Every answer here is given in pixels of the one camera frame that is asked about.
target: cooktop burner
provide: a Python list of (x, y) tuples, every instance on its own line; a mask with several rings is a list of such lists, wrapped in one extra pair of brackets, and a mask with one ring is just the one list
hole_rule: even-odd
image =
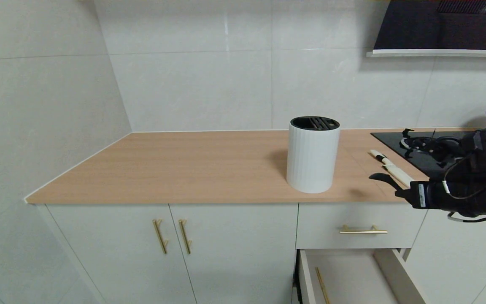
[[(414, 167), (425, 173), (429, 178), (438, 178), (442, 174), (448, 164), (453, 163), (454, 159), (443, 158), (436, 161), (427, 151), (430, 149), (434, 154), (438, 152), (440, 147), (429, 145), (432, 143), (431, 138), (446, 137), (448, 140), (444, 141), (447, 144), (449, 140), (453, 141), (455, 138), (461, 139), (468, 132), (461, 131), (439, 131), (439, 132), (409, 132), (410, 138), (406, 139), (403, 132), (375, 132), (371, 133), (383, 144), (388, 146), (391, 150), (406, 159)], [(387, 156), (387, 151), (380, 151)]]

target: drawer front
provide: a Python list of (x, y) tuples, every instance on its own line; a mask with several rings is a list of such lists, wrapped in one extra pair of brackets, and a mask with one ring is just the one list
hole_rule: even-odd
[[(408, 203), (402, 202), (301, 203), (296, 247), (411, 248), (425, 214), (426, 210), (413, 209)], [(370, 231), (373, 225), (376, 229), (384, 231)]]
[(300, 250), (302, 304), (430, 304), (397, 250)]

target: wooden countertop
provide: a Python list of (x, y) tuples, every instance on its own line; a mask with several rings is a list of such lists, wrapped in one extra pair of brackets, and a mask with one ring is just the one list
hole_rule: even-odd
[(131, 133), (54, 179), (30, 204), (204, 204), (402, 201), (368, 179), (385, 172), (370, 149), (414, 179), (426, 176), (370, 132), (342, 130), (330, 190), (298, 192), (286, 182), (288, 131)]

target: cabinet handle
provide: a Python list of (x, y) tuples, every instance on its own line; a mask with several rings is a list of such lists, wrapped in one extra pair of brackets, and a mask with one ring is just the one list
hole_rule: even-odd
[(324, 294), (324, 301), (326, 302), (326, 304), (331, 304), (331, 302), (329, 301), (329, 297), (327, 296), (326, 285), (322, 280), (322, 275), (320, 275), (320, 270), (318, 269), (318, 267), (315, 267), (315, 269), (316, 275), (318, 276), (318, 281), (320, 282), (320, 288), (322, 289), (322, 294)]
[(162, 223), (162, 219), (158, 219), (158, 220), (153, 220), (153, 226), (155, 227), (155, 231), (157, 233), (157, 236), (159, 237), (159, 242), (160, 242), (160, 247), (162, 247), (162, 252), (164, 252), (164, 254), (166, 254), (166, 245), (168, 245), (168, 240), (164, 240), (162, 238), (162, 234), (160, 233), (160, 229), (159, 229), (159, 225), (160, 223)]
[(343, 225), (343, 228), (339, 232), (341, 234), (386, 234), (387, 230), (378, 230), (376, 225), (373, 225), (370, 230), (350, 229), (348, 225)]
[(185, 232), (185, 224), (187, 220), (179, 220), (179, 228), (181, 228), (181, 234), (183, 234), (183, 241), (185, 242), (185, 247), (187, 248), (187, 253), (191, 254), (191, 243), (192, 240), (187, 239), (187, 232)]

